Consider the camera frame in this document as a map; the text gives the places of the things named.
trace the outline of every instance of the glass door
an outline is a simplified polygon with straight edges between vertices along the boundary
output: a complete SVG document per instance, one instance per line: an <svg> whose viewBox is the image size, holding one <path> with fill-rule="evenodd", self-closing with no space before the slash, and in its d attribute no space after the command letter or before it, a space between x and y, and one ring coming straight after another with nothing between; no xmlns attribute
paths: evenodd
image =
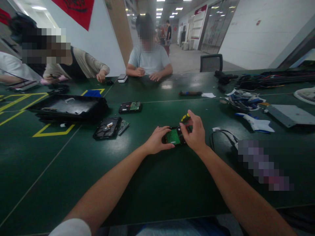
<svg viewBox="0 0 315 236"><path fill-rule="evenodd" d="M239 1L226 0L209 7L209 18L201 46L203 52L208 54L219 52Z"/></svg>

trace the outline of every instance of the beige cardigan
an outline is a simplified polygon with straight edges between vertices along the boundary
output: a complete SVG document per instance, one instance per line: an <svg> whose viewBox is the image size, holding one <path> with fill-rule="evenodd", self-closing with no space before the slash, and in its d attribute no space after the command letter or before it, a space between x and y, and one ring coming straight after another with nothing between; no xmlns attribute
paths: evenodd
<svg viewBox="0 0 315 236"><path fill-rule="evenodd" d="M87 52L73 47L73 54L85 74L87 78L96 78L96 75L100 72L100 70L105 70L106 75L109 74L110 69L107 65L104 63L96 60L94 57L92 57ZM44 72L43 78L50 77L52 74L55 77L59 77L61 75L64 75L71 79L71 77L62 69L62 67L59 64L47 64L46 70Z"/></svg>

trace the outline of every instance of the hand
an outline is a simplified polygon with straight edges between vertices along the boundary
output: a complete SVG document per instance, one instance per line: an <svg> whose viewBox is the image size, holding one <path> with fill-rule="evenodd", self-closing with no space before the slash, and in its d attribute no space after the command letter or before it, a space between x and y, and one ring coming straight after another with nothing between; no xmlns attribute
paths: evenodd
<svg viewBox="0 0 315 236"><path fill-rule="evenodd" d="M145 149L146 153L149 154L156 154L162 150L167 150L174 148L174 144L163 144L162 143L162 137L167 133L170 132L169 126L164 127L157 127L151 137L148 139L148 141L145 142L145 144L142 145L142 147Z"/></svg>
<svg viewBox="0 0 315 236"><path fill-rule="evenodd" d="M104 83L104 82L105 82L105 76L106 76L106 71L101 70L101 71L96 75L96 79L97 79L98 82Z"/></svg>
<svg viewBox="0 0 315 236"><path fill-rule="evenodd" d="M153 81L155 81L155 80L159 81L162 77L163 77L163 75L162 75L161 71L150 74L150 76L149 76L150 80L153 80Z"/></svg>
<svg viewBox="0 0 315 236"><path fill-rule="evenodd" d="M139 76L139 77L142 77L145 75L145 70L142 67L138 67L136 69L136 72L137 72L137 76Z"/></svg>
<svg viewBox="0 0 315 236"><path fill-rule="evenodd" d="M56 84L60 82L58 78L54 78L54 77L46 77L44 78L44 80L46 80L50 84Z"/></svg>
<svg viewBox="0 0 315 236"><path fill-rule="evenodd" d="M201 151L205 147L207 147L204 141L205 132L201 118L199 116L196 116L191 110L188 110L188 114L190 115L192 121L193 132L188 133L187 128L183 123L179 123L179 125L181 127L181 131L183 133L186 143L192 150L194 150L197 153L198 151Z"/></svg>

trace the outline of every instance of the gray metal panel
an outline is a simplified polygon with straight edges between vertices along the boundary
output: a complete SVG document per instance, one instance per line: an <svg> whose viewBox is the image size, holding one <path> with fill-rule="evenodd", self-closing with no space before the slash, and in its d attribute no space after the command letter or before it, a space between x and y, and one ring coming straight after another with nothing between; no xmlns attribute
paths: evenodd
<svg viewBox="0 0 315 236"><path fill-rule="evenodd" d="M286 127L296 124L315 125L315 116L293 105L270 105L269 113L277 118Z"/></svg>

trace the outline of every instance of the white fan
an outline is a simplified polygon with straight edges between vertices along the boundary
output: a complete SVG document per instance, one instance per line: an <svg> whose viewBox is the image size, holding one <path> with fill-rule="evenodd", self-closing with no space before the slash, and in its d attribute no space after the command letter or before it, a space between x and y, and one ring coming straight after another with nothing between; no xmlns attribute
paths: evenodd
<svg viewBox="0 0 315 236"><path fill-rule="evenodd" d="M315 105L315 87L297 90L294 96L303 102Z"/></svg>

